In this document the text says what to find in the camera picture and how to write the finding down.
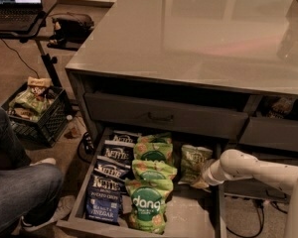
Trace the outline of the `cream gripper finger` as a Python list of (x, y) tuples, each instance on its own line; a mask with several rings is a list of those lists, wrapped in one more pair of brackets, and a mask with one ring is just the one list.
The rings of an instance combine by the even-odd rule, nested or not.
[(206, 189), (209, 185), (202, 178), (197, 178), (192, 182), (191, 187), (196, 189)]

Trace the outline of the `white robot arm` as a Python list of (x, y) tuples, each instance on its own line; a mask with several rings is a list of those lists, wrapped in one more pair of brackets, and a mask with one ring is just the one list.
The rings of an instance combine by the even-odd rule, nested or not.
[(228, 149), (217, 160), (206, 160), (197, 168), (207, 186), (227, 180), (256, 179), (289, 195), (283, 238), (298, 238), (298, 166), (261, 161), (251, 154)]

